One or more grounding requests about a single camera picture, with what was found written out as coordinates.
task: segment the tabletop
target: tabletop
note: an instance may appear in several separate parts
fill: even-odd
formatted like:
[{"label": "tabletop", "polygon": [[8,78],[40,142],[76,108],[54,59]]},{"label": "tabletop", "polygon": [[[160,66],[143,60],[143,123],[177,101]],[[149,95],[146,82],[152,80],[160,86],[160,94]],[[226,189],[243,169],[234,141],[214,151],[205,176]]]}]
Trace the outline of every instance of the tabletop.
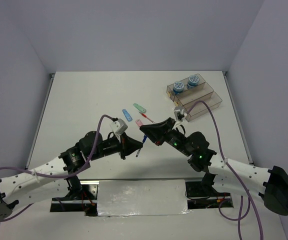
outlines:
[{"label": "tabletop", "polygon": [[[248,163],[241,133],[230,95],[221,71],[121,71],[121,72],[57,72],[48,96],[38,131],[29,168],[40,166],[59,153],[72,147],[87,132],[96,130],[103,114],[125,119],[127,109],[133,121],[126,122],[127,135],[142,140],[143,134],[135,124],[141,119],[133,107],[138,103],[147,109],[147,116],[155,122],[174,117],[174,103],[166,94],[167,85],[199,73],[222,98],[213,111],[217,121],[224,154],[234,160]],[[109,120],[100,130],[103,138],[111,131]],[[186,126],[187,135],[200,131],[219,151],[215,128],[209,114]],[[187,157],[168,144],[155,146],[149,140],[138,158],[135,153],[120,159],[114,154],[91,163],[91,168],[80,173],[84,180],[120,179],[187,179],[203,177],[187,163]],[[236,218],[239,197],[232,195],[234,208],[225,208],[228,217]],[[129,217],[86,217],[81,212],[52,212],[51,200],[37,202],[23,214],[0,226],[0,240],[237,240],[237,222],[224,219],[218,209],[194,209],[187,214]],[[257,204],[266,240],[286,240],[280,217]],[[254,211],[241,222],[244,240],[259,238]]]}]

